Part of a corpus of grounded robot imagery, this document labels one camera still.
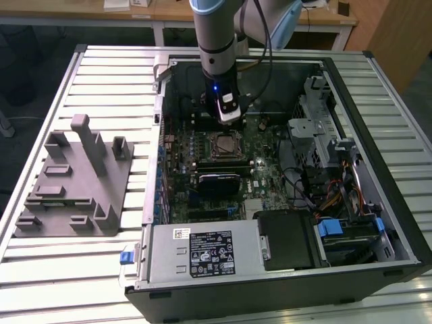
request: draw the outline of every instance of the power supply label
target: power supply label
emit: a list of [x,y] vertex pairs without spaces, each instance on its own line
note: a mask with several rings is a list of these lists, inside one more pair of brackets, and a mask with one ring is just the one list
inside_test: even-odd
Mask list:
[[236,274],[231,231],[190,233],[189,247],[192,278]]

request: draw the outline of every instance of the metal slotted surface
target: metal slotted surface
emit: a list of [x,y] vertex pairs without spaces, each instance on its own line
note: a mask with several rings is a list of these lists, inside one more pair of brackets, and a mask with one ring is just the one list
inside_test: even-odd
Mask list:
[[[14,217],[22,210],[35,175],[47,156],[36,151],[28,162],[6,212],[11,222],[0,253],[0,321],[4,323],[146,323],[124,297],[118,276],[119,253],[140,239],[142,205],[148,168],[147,139],[155,104],[153,62],[160,53],[198,54],[196,49],[148,47],[88,47],[74,55],[57,101],[50,113],[50,130],[68,130],[75,113],[87,113],[90,127],[104,140],[125,136],[135,144],[128,192],[121,217],[121,232],[113,238],[11,238]],[[331,57],[408,206],[432,245],[432,155],[424,134],[373,62],[362,53],[283,51],[276,55]],[[342,112],[337,108],[347,134]],[[66,132],[69,140],[76,135]],[[134,268],[125,275],[134,281]],[[408,283],[397,283],[364,299],[343,306],[320,306],[281,312],[242,315],[200,323],[288,323],[319,319],[320,323],[430,323],[432,273]]]

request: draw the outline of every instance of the robotic arm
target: robotic arm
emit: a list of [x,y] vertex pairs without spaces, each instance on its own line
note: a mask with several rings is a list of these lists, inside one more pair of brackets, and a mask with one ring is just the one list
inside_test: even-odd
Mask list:
[[242,116],[258,97],[237,87],[236,32],[272,49],[291,39],[301,0],[190,0],[205,75],[205,105],[221,124]]

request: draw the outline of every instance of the gray plastic holder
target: gray plastic holder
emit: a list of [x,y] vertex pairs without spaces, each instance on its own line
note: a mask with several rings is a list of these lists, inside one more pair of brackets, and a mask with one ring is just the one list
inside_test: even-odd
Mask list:
[[52,132],[45,143],[49,156],[15,236],[114,236],[120,217],[134,145],[124,137],[104,143],[91,132],[87,115],[75,115],[71,129],[81,142]]

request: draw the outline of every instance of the circuit board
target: circuit board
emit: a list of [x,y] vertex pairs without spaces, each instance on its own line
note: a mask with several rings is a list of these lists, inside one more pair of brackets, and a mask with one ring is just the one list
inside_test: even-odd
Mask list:
[[[175,131],[175,138],[169,137],[172,141],[167,146],[171,155],[168,164],[168,181],[172,189],[170,223],[196,221],[189,219],[188,215],[197,211],[228,211],[228,219],[245,219],[246,199],[260,199],[262,210],[288,208],[289,197],[282,184],[275,154],[279,136],[272,127],[260,131],[260,122],[259,117],[247,117],[243,130],[236,130],[227,136],[221,132],[197,132],[182,125]],[[253,161],[252,171],[241,177],[236,195],[222,199],[199,198],[194,164],[224,159],[247,160],[250,164]]]

